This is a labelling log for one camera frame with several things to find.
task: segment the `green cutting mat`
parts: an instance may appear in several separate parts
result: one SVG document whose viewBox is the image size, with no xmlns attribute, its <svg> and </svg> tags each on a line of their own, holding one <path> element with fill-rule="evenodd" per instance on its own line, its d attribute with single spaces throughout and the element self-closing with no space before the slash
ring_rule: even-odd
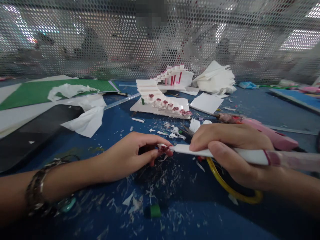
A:
<svg viewBox="0 0 320 240">
<path fill-rule="evenodd" d="M 69 79 L 44 82 L 28 82 L 23 83 L 15 92 L 13 92 L 9 97 L 7 97 L 2 102 L 2 104 L 0 104 L 0 110 L 50 102 L 50 100 L 48 99 L 49 91 L 53 87 L 58 87 L 65 83 L 69 83 L 71 85 L 89 85 L 92 88 L 99 89 L 100 92 L 116 92 L 115 88 L 108 81 L 99 81 L 93 79 Z M 92 93 L 94 92 L 84 92 L 78 94 L 77 96 Z"/>
</svg>

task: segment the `fingernail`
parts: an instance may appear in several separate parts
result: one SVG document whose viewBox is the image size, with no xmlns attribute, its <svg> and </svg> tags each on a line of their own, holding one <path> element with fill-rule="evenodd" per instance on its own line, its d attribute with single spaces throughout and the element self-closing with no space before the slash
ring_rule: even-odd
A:
<svg viewBox="0 0 320 240">
<path fill-rule="evenodd" d="M 192 151 L 194 149 L 194 143 L 191 143 L 189 149 Z"/>
<path fill-rule="evenodd" d="M 209 149 L 213 155 L 215 154 L 220 155 L 220 154 L 224 154 L 227 151 L 227 146 L 221 142 L 212 142 L 212 143 L 209 143 Z"/>
</svg>

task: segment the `mesh partition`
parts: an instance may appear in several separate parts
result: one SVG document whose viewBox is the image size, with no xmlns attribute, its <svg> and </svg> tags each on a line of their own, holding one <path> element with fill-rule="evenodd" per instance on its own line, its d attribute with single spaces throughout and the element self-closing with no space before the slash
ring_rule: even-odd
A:
<svg viewBox="0 0 320 240">
<path fill-rule="evenodd" d="M 0 75 L 136 79 L 216 60 L 237 80 L 312 83 L 319 0 L 4 0 Z"/>
</svg>

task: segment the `bracelet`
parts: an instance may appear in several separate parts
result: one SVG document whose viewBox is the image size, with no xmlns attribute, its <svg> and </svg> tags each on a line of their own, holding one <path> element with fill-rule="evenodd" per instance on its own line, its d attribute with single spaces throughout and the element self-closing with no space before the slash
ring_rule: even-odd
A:
<svg viewBox="0 0 320 240">
<path fill-rule="evenodd" d="M 45 165 L 42 169 L 36 172 L 35 175 L 32 177 L 26 189 L 26 194 L 25 194 L 29 216 L 33 216 L 36 213 L 42 213 L 42 216 L 46 216 L 48 213 L 51 212 L 51 210 L 53 209 L 57 210 L 57 207 L 53 203 L 50 203 L 49 201 L 45 200 L 45 198 L 43 197 L 42 195 L 43 184 L 48 172 L 51 169 L 59 165 L 70 162 L 69 160 L 66 160 L 66 158 L 69 156 L 74 156 L 77 158 L 77 160 L 80 160 L 79 157 L 75 155 L 68 155 L 61 159 L 55 158 L 53 162 Z M 63 199 L 61 202 L 67 203 L 68 198 Z"/>
</svg>

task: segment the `pink glue gun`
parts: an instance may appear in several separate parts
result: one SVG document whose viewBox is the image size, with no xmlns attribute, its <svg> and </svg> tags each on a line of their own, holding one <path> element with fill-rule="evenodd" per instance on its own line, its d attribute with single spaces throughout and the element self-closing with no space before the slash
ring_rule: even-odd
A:
<svg viewBox="0 0 320 240">
<path fill-rule="evenodd" d="M 292 138 L 289 138 L 288 136 L 282 133 L 276 132 L 271 128 L 264 126 L 261 122 L 255 119 L 225 113 L 220 113 L 218 115 L 213 116 L 219 119 L 221 122 L 225 123 L 244 123 L 250 125 L 251 127 L 267 135 L 270 138 L 273 146 L 281 151 L 291 151 L 292 149 L 299 146 L 299 143 L 297 141 L 293 140 Z"/>
</svg>

